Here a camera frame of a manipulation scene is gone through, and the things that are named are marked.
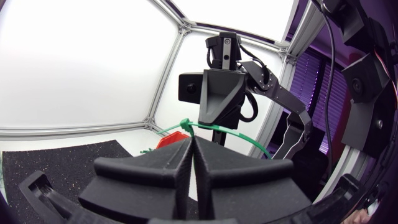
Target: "black 3d printed part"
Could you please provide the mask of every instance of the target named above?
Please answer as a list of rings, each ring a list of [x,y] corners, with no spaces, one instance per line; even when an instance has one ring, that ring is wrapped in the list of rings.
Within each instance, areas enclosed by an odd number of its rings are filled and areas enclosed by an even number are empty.
[[[186,216],[192,140],[184,139],[139,157],[98,158],[97,176],[79,196],[81,204],[120,222]]]
[[[199,137],[195,140],[201,219],[265,223],[311,204],[290,178],[292,161],[254,159]]]

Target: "black cable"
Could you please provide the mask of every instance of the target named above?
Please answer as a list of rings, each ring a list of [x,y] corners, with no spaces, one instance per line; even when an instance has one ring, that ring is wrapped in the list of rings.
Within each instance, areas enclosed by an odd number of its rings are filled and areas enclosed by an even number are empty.
[[[330,67],[330,77],[329,77],[329,84],[328,84],[328,90],[326,93],[326,100],[325,100],[325,126],[326,126],[326,136],[328,138],[328,153],[329,153],[329,164],[330,167],[332,167],[332,159],[331,159],[331,153],[332,148],[331,148],[331,135],[330,135],[330,127],[329,127],[329,114],[328,114],[328,106],[329,106],[329,99],[330,99],[330,92],[331,92],[331,85],[333,83],[333,75],[335,74],[335,59],[336,59],[336,52],[335,52],[335,38],[333,36],[333,31],[331,29],[330,23],[326,15],[322,12],[321,7],[319,5],[319,2],[316,0],[312,0],[312,3],[315,5],[315,7],[321,12],[323,19],[325,20],[326,26],[329,30],[329,35],[330,35],[330,42],[331,42],[331,67]]]
[[[259,107],[257,105],[257,101],[255,99],[255,97],[253,96],[253,94],[251,94],[251,92],[249,90],[245,90],[244,94],[246,95],[246,97],[248,98],[250,105],[253,108],[253,115],[251,116],[251,118],[245,118],[242,114],[240,115],[239,119],[243,122],[252,122],[254,121],[255,118],[257,118],[257,115],[259,114]]]
[[[254,61],[260,63],[261,67],[265,67],[266,66],[257,56],[255,56],[253,53],[251,53],[250,51],[245,49],[242,45],[239,45],[239,47],[242,49],[242,51],[244,53],[246,53],[248,56],[252,57]]]
[[[207,48],[207,65],[211,68],[210,50],[211,48]]]

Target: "cable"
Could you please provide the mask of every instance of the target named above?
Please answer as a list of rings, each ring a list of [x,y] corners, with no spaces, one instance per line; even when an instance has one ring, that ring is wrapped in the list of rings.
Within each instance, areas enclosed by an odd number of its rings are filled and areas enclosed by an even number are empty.
[[[383,66],[384,71],[387,73],[388,77],[389,77],[390,80],[391,80],[392,86],[394,87],[394,91],[395,91],[395,93],[396,93],[396,109],[397,109],[397,106],[398,106],[398,93],[397,93],[396,84],[395,84],[394,81],[392,80],[392,78],[391,78],[391,76],[390,76],[390,73],[388,72],[388,69],[387,69],[386,65],[384,64],[383,60],[381,60],[381,57],[380,57],[380,55],[376,52],[376,49],[374,49],[374,53],[376,54],[377,59],[379,59],[381,65]]]
[[[261,67],[266,67],[266,65],[257,56],[255,56],[253,53],[251,53],[250,51],[245,49],[242,45],[239,45],[239,47],[242,49],[242,51],[244,53],[246,53],[248,56],[252,57],[253,61],[260,63]]]
[[[266,155],[267,159],[272,159],[272,156],[269,154],[267,149],[264,146],[262,146],[262,144],[258,143],[256,140],[250,138],[249,136],[245,136],[244,134],[239,133],[239,132],[237,132],[235,130],[232,130],[232,129],[229,129],[229,128],[225,128],[225,127],[222,127],[222,126],[218,126],[218,125],[207,126],[207,125],[203,125],[203,124],[198,124],[196,122],[190,121],[188,118],[183,119],[180,122],[180,124],[172,126],[171,128],[167,128],[167,129],[164,129],[162,131],[159,131],[156,134],[162,134],[164,132],[170,131],[171,129],[178,128],[180,126],[181,126],[182,129],[188,131],[190,133],[191,137],[195,137],[195,133],[193,131],[192,126],[198,126],[200,128],[211,129],[211,130],[215,130],[215,131],[221,131],[221,132],[224,132],[224,133],[232,134],[232,135],[234,135],[236,137],[239,137],[239,138],[241,138],[243,140],[246,140],[246,141],[250,142],[251,144],[255,145],[262,152],[264,152],[264,154]]]
[[[210,50],[211,48],[207,48],[207,65],[211,68]]]
[[[325,126],[326,126],[326,136],[328,138],[328,154],[329,154],[329,165],[330,165],[330,175],[332,172],[332,159],[331,159],[331,153],[332,148],[331,148],[331,135],[330,135],[330,127],[329,127],[329,114],[328,114],[328,106],[329,106],[329,99],[330,99],[330,92],[331,92],[331,85],[333,83],[333,76],[335,74],[335,59],[336,59],[336,50],[335,50],[335,38],[333,36],[333,31],[331,29],[330,23],[326,15],[322,12],[321,7],[319,5],[319,2],[316,0],[312,0],[312,3],[315,5],[315,7],[321,12],[323,19],[325,20],[326,26],[329,30],[329,35],[330,35],[330,42],[331,42],[331,67],[330,67],[330,77],[329,77],[329,84],[328,84],[328,90],[326,92],[326,100],[325,100]]]
[[[257,115],[259,114],[259,107],[257,105],[257,101],[255,99],[255,97],[253,96],[253,94],[251,94],[251,92],[249,90],[245,90],[244,94],[246,95],[246,97],[249,100],[250,105],[253,108],[253,116],[251,116],[251,118],[245,118],[242,114],[240,115],[239,119],[243,122],[252,122],[254,121],[255,118],[257,118]]]

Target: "red object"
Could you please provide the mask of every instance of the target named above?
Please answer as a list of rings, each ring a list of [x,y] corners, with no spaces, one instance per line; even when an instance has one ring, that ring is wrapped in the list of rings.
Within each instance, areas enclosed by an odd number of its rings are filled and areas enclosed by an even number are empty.
[[[188,138],[186,134],[182,134],[180,131],[176,131],[173,134],[170,134],[166,137],[163,137],[160,141],[159,144],[156,146],[156,149],[164,146],[168,146],[169,144],[175,143],[179,140],[183,140],[185,138]]]

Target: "black plastic part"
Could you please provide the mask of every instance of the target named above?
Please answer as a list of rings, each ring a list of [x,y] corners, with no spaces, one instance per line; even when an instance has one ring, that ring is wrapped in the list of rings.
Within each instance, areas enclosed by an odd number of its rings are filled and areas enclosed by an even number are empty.
[[[200,218],[208,221],[180,217],[192,151]],[[96,213],[54,191],[41,171],[20,188],[48,223],[339,223],[364,195],[359,182],[344,175],[330,196],[311,205],[290,178],[292,169],[289,160],[254,159],[196,137],[134,160],[96,161],[99,176],[81,195]]]
[[[229,69],[236,70],[236,61],[241,60],[241,52],[239,50],[239,44],[241,39],[235,32],[220,32],[216,37],[210,37],[206,39],[207,48],[211,48],[213,52],[213,61],[210,68],[222,69],[222,63],[224,59],[224,38],[231,39],[231,52],[228,56]]]
[[[200,124],[225,125],[236,129],[245,95],[245,74],[211,69],[203,72],[200,96]]]
[[[9,223],[9,224],[18,223],[17,219],[15,218],[15,215],[10,211],[6,200],[2,196],[2,193],[0,193],[0,217],[3,223]]]
[[[292,178],[312,202],[321,191],[319,183],[329,163],[328,157],[319,151],[324,136],[324,131],[314,127],[311,138],[304,148],[296,152],[292,158],[294,163]]]
[[[212,142],[219,144],[220,146],[225,145],[226,133],[221,131],[213,131],[213,137],[211,139]]]
[[[79,201],[85,208],[121,222],[185,219],[191,144],[188,138],[139,157],[96,159],[97,177]]]
[[[183,73],[178,77],[178,100],[200,103],[203,73]]]
[[[31,174],[19,185],[19,188],[46,223],[118,223],[90,212],[54,191],[46,175],[41,171]]]
[[[378,158],[390,142],[394,120],[395,92],[387,83],[382,92],[369,103],[354,103],[342,143]]]
[[[310,205],[290,178],[290,160],[254,159],[199,137],[195,140],[201,219],[265,223]]]
[[[227,220],[212,220],[212,221],[183,221],[183,220],[160,220],[157,218],[151,219],[148,224],[239,224],[236,219],[230,218]]]
[[[376,49],[396,82],[386,31],[378,21],[366,15],[359,0],[323,0],[322,11],[340,28],[345,45],[366,54]]]
[[[354,103],[369,103],[389,81],[374,54],[365,55],[342,72]]]
[[[365,193],[353,176],[340,177],[332,194],[320,202],[272,223],[341,223]]]

